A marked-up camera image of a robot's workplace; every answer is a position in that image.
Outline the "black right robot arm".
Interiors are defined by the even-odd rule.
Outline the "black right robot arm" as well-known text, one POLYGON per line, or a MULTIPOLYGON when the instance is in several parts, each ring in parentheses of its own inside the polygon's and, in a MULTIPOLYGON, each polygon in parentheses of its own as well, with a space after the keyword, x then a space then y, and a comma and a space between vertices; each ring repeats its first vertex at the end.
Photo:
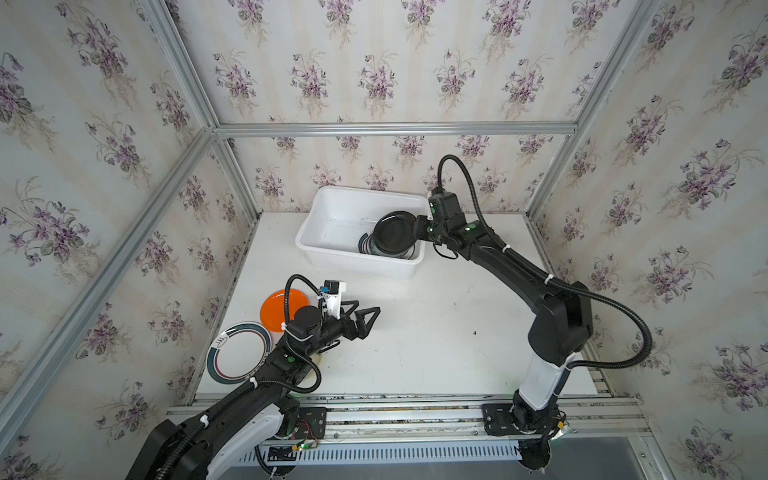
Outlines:
POLYGON ((431 215, 417 217, 415 237, 484 268, 534 313, 528 333, 533 355, 513 397, 511 423, 519 432, 552 438, 562 422, 556 406, 569 364, 592 333, 590 302, 575 292, 582 285, 557 287, 554 277, 498 240, 481 220, 467 221, 455 194, 435 188, 428 203, 431 215))

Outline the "teal blue floral plate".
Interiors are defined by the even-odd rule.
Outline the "teal blue floral plate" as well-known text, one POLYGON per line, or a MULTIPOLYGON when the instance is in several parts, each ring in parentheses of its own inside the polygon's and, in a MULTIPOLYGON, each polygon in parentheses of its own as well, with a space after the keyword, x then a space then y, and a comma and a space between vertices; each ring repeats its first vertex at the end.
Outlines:
POLYGON ((377 246, 372 236, 366 237, 361 243, 361 252, 368 255, 381 256, 383 252, 377 246))

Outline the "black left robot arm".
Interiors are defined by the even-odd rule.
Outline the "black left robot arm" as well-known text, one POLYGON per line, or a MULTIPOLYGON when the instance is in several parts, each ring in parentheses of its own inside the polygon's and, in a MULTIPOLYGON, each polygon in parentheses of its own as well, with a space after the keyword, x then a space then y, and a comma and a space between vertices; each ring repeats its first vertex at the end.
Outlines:
POLYGON ((315 354, 342 338, 363 340, 381 313, 343 301, 339 315, 316 306, 297 310, 264 363, 211 407, 176 424, 165 420, 149 434, 128 479, 213 479, 245 450, 273 437, 286 413, 298 407, 294 393, 309 394, 322 381, 315 354))

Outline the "white plate black rim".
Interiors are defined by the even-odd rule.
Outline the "white plate black rim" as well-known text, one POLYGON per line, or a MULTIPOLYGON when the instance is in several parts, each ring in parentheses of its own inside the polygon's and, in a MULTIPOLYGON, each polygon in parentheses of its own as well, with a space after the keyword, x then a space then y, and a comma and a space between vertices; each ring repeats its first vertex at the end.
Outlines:
POLYGON ((403 249, 385 249, 380 246, 372 234, 364 233, 358 240, 358 252, 364 255, 381 256, 386 258, 413 260, 417 256, 416 245, 412 243, 403 249))

